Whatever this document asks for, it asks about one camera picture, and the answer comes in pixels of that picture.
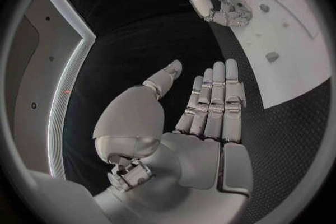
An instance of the dark floor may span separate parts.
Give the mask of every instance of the dark floor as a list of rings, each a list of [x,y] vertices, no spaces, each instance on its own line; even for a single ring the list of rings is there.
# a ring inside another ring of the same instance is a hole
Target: dark floor
[[[97,40],[69,101],[63,134],[67,179],[83,184],[92,194],[109,185],[109,167],[96,154],[92,132],[118,94],[180,59],[183,74],[161,101],[165,131],[170,131],[185,108],[194,76],[217,60],[232,57],[238,61],[246,90],[242,141],[254,169],[254,194],[241,223],[255,223],[288,196],[323,137],[329,81],[296,100],[264,110],[251,66],[232,31],[212,25],[218,46],[210,26],[187,0],[70,1]]]

